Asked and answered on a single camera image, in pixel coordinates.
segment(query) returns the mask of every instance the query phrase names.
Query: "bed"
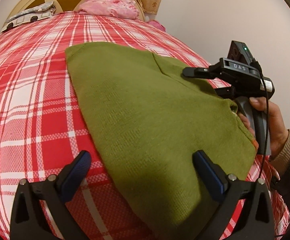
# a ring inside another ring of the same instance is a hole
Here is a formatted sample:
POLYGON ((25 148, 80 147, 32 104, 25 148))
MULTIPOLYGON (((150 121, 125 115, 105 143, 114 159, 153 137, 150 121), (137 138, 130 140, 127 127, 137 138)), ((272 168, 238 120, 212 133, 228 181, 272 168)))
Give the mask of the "bed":
MULTIPOLYGON (((14 15, 51 0, 21 0, 14 15)), ((18 182, 42 181, 58 174, 81 149, 92 155, 86 179, 67 208, 90 239, 156 239, 116 190, 108 175, 78 107, 66 70, 64 50, 84 42, 106 41, 175 57, 191 67, 209 63, 178 39, 144 22, 138 5, 137 20, 84 16, 73 11, 82 0, 54 0, 57 15, 14 28, 0 36, 0 236, 9 239, 10 216, 18 182)), ((216 87, 226 84, 210 81, 216 87)), ((247 180, 260 169, 256 157, 247 180)), ((272 166, 265 164, 263 177, 269 186, 272 166)), ((271 192, 275 232, 288 225, 289 213, 282 198, 271 192)), ((243 202, 225 230, 230 235, 243 202)), ((44 214, 53 233, 62 237, 50 212, 44 214)))

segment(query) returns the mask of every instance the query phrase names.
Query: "green sweater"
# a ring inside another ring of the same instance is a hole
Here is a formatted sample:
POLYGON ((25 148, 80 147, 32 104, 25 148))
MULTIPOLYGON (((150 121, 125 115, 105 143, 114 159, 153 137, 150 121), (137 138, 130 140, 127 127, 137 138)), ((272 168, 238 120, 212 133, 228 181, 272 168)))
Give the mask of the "green sweater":
POLYGON ((192 164, 204 150, 245 179, 253 136, 205 80, 184 79, 183 62, 107 42, 66 49, 79 107, 115 186, 158 239, 192 240, 213 202, 192 164))

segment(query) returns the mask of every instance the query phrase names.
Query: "beige knit cuff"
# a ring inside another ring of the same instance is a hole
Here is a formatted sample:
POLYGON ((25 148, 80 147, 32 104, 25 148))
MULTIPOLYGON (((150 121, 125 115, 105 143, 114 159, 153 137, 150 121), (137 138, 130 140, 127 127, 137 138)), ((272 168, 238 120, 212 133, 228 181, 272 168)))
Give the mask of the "beige knit cuff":
POLYGON ((273 160, 270 159, 270 163, 282 177, 290 163, 290 130, 283 150, 273 160))

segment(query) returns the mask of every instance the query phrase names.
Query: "silver bolt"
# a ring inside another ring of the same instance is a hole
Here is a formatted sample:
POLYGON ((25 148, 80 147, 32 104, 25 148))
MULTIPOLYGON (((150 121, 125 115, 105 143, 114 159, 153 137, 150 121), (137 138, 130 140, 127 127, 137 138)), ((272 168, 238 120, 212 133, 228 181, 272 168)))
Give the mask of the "silver bolt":
POLYGON ((26 179, 21 179, 21 180, 19 181, 19 184, 20 184, 20 185, 25 185, 25 184, 26 184, 26 182, 27 182, 27 180, 26 180, 26 179))
POLYGON ((262 179, 262 178, 259 178, 258 179, 258 183, 261 184, 261 185, 264 185, 265 184, 265 180, 262 179))
POLYGON ((48 176, 49 181, 55 181, 57 179, 57 176, 55 174, 51 174, 48 176))
POLYGON ((231 180, 231 181, 235 181, 235 180, 237 180, 236 175, 233 174, 233 173, 229 174, 227 177, 228 177, 228 179, 231 180))

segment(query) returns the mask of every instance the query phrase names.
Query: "hand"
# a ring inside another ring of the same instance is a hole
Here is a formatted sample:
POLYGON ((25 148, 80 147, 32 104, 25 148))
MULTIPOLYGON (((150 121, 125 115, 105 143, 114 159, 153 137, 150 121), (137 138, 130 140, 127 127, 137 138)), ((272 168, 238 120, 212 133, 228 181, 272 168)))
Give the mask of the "hand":
MULTIPOLYGON (((250 104, 256 110, 266 112, 266 98, 250 98, 250 104)), ((283 150, 289 136, 289 131, 285 128, 280 108, 271 101, 269 101, 268 107, 271 151, 272 157, 275 158, 281 150, 283 150)), ((251 128, 249 120, 241 113, 239 113, 238 116, 245 127, 255 136, 255 132, 251 128)))

